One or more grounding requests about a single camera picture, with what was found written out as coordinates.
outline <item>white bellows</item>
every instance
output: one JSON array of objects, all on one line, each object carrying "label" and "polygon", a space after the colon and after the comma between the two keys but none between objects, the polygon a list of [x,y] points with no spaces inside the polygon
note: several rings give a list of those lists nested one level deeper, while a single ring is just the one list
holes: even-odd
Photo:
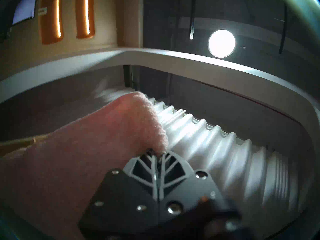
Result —
[{"label": "white bellows", "polygon": [[299,215],[297,168],[288,158],[196,120],[185,110],[150,101],[166,131],[168,150],[194,170],[207,170],[258,239],[278,232]]}]

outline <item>beige panel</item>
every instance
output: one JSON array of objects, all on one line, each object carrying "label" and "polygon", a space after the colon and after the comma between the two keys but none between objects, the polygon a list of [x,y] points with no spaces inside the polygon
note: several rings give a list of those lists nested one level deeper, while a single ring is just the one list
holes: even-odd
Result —
[{"label": "beige panel", "polygon": [[143,47],[143,0],[116,0],[119,47]]},{"label": "beige panel", "polygon": [[12,27],[11,38],[0,44],[0,80],[20,70],[55,59],[54,56],[77,54],[79,51],[117,47],[115,0],[94,0],[96,34],[90,39],[77,39],[75,0],[62,0],[62,41],[42,45],[38,32],[38,6],[35,18]]}]

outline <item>round light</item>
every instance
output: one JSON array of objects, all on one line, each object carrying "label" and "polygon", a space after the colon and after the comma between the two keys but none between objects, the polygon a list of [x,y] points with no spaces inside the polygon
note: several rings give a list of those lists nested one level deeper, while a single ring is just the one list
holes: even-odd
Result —
[{"label": "round light", "polygon": [[208,48],[212,55],[217,58],[229,56],[236,46],[236,39],[227,30],[218,30],[209,38]]}]

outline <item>screw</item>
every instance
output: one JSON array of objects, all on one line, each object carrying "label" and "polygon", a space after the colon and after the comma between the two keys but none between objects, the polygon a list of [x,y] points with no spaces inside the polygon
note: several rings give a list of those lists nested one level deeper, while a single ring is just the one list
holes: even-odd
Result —
[{"label": "screw", "polygon": [[212,191],[212,192],[210,193],[210,197],[211,197],[212,199],[215,199],[215,198],[216,198],[216,193],[215,193],[215,191]]},{"label": "screw", "polygon": [[179,215],[182,212],[182,206],[176,202],[168,205],[168,212],[172,215]]},{"label": "screw", "polygon": [[139,206],[137,206],[137,211],[139,211],[139,212],[143,212],[143,211],[145,211],[147,209],[147,207],[145,206],[145,205],[139,205]]},{"label": "screw", "polygon": [[197,177],[198,179],[202,179],[202,180],[205,180],[207,179],[208,175],[206,172],[203,172],[203,171],[198,171],[196,174],[195,174],[195,177]]},{"label": "screw", "polygon": [[95,203],[94,203],[94,205],[95,206],[103,206],[104,205],[104,202],[102,202],[102,201],[96,201]]}]

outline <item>dark gray wall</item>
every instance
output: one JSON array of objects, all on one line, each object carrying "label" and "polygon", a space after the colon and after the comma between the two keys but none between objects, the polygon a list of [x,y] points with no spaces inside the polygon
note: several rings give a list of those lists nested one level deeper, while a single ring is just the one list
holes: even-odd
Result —
[{"label": "dark gray wall", "polygon": [[18,94],[0,104],[0,141],[48,134],[93,113],[107,104],[107,88],[124,88],[122,66],[75,74]]}]

